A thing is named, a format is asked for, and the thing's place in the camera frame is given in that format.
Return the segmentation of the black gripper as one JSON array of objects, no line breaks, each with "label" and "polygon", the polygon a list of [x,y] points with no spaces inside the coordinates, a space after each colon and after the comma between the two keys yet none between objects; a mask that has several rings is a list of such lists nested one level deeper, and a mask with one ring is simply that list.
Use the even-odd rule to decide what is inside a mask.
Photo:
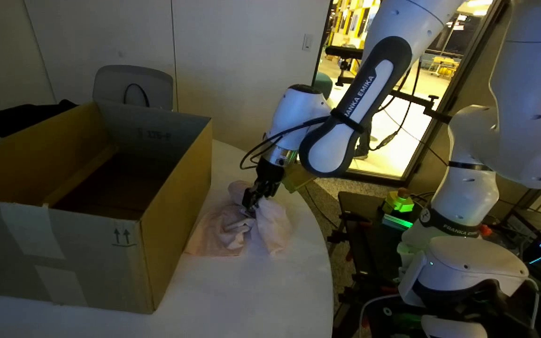
[{"label": "black gripper", "polygon": [[253,188],[245,188],[241,196],[241,207],[251,209],[249,214],[256,216],[266,211],[268,199],[277,192],[279,182],[285,177],[286,164],[279,160],[277,164],[268,162],[266,158],[258,160],[255,166],[255,184]]}]

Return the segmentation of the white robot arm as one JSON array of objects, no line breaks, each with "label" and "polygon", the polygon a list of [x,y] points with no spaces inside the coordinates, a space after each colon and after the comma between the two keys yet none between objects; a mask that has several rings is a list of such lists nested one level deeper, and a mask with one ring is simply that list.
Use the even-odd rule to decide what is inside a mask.
[{"label": "white robot arm", "polygon": [[[362,68],[335,107],[309,87],[283,94],[241,207],[270,198],[292,156],[317,177],[347,169],[371,115],[461,2],[380,0]],[[514,295],[527,280],[527,267],[484,241],[478,226],[499,198],[499,177],[541,190],[541,0],[510,0],[489,94],[489,107],[467,105],[450,117],[444,177],[397,244],[397,297],[422,312],[427,338],[489,338],[503,320],[484,303]]]}]

